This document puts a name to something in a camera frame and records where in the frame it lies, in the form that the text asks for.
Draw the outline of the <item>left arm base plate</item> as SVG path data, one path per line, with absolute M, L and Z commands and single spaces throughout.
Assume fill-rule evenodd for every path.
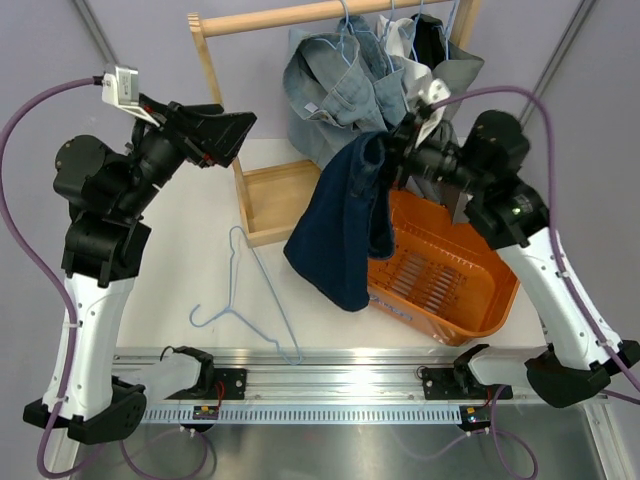
M 244 368 L 217 368 L 212 383 L 204 390 L 193 387 L 181 390 L 168 397 L 168 400 L 244 400 L 248 371 Z

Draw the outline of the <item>dark blue denim skirt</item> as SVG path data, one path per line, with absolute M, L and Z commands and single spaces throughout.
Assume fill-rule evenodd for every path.
M 348 312 L 369 303 L 368 262 L 395 250 L 386 137 L 368 132 L 335 154 L 284 247 L 291 267 Z

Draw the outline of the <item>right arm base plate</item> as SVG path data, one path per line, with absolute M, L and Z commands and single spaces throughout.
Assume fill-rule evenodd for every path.
M 481 384 L 466 368 L 420 366 L 416 370 L 426 400 L 492 400 L 498 385 Z

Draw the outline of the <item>light blue wire hanger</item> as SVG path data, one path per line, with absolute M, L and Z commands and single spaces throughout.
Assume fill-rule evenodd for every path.
M 280 344 L 279 340 L 276 338 L 272 338 L 270 336 L 268 336 L 263 330 L 261 330 L 258 326 L 256 326 L 254 323 L 252 323 L 251 321 L 249 321 L 243 314 L 241 314 L 239 311 L 237 311 L 234 308 L 234 301 L 236 298 L 236 294 L 238 291 L 238 280 L 239 280 L 239 267 L 240 267 L 240 261 L 236 260 L 236 257 L 238 255 L 238 251 L 239 249 L 236 247 L 235 244 L 235 240 L 234 240 L 234 234 L 235 233 L 239 233 L 241 235 L 241 238 L 244 240 L 246 247 L 249 249 L 257 267 L 259 268 L 260 274 L 263 278 L 263 280 L 266 282 L 269 293 L 271 294 L 272 299 L 274 300 L 279 314 L 284 322 L 284 326 L 287 330 L 287 333 L 289 335 L 289 338 L 293 344 L 294 347 L 294 351 L 296 353 L 297 358 L 293 359 L 292 357 L 290 357 L 284 350 L 284 348 L 282 347 L 282 345 Z M 243 227 L 241 227 L 240 225 L 234 225 L 232 226 L 229 231 L 228 231 L 228 245 L 230 248 L 230 255 L 229 255 L 229 259 L 228 259 L 228 288 L 227 288 L 227 302 L 226 305 L 217 313 L 214 313 L 210 318 L 208 318 L 207 320 L 205 320 L 204 322 L 201 323 L 197 323 L 195 321 L 195 315 L 196 313 L 199 311 L 199 309 L 201 308 L 201 304 L 195 304 L 193 306 L 193 308 L 191 309 L 191 311 L 189 312 L 188 315 L 188 321 L 189 324 L 196 328 L 196 329 L 203 329 L 207 326 L 209 326 L 210 324 L 212 324 L 213 322 L 217 321 L 218 319 L 226 316 L 226 315 L 231 315 L 233 317 L 235 317 L 236 319 L 238 319 L 242 324 L 244 324 L 246 327 L 248 327 L 253 333 L 255 333 L 261 340 L 265 341 L 268 344 L 271 344 L 274 346 L 276 353 L 281 357 L 281 359 L 288 365 L 290 366 L 299 366 L 303 363 L 304 361 L 304 356 L 302 354 L 301 348 L 299 346 L 297 337 L 294 333 L 294 329 L 291 325 L 291 322 L 289 320 L 289 317 L 287 315 L 287 313 L 285 312 L 285 309 L 280 301 L 280 298 L 276 292 L 276 289 L 273 285 L 273 282 L 271 281 L 269 274 L 267 272 L 267 269 L 265 268 L 265 265 L 262 262 L 262 259 L 260 257 L 260 255 L 255 251 L 254 247 L 251 247 L 249 245 L 249 237 L 247 232 L 245 231 L 245 229 Z

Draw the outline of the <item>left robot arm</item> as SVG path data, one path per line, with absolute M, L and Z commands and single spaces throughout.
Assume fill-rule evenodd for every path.
M 142 115 L 125 154 L 90 135 L 65 143 L 55 159 L 55 192 L 69 204 L 61 266 L 72 302 L 46 394 L 25 422 L 66 430 L 85 445 L 130 436 L 147 406 L 175 394 L 208 396 L 217 386 L 212 355 L 179 347 L 135 374 L 117 377 L 111 361 L 127 299 L 151 230 L 144 210 L 184 163 L 226 167 L 256 122 L 217 104 L 140 100 Z

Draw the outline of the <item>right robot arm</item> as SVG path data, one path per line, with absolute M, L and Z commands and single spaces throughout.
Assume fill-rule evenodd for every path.
M 639 344 L 623 340 L 598 314 L 565 256 L 550 210 L 519 176 L 530 143 L 512 115 L 489 110 L 464 145 L 422 139 L 430 107 L 404 116 L 385 143 L 386 166 L 402 178 L 439 180 L 470 194 L 470 226 L 511 269 L 542 325 L 543 347 L 488 344 L 453 364 L 456 389 L 476 396 L 487 386 L 532 389 L 548 405 L 565 408 L 603 393 L 614 375 L 639 361 Z

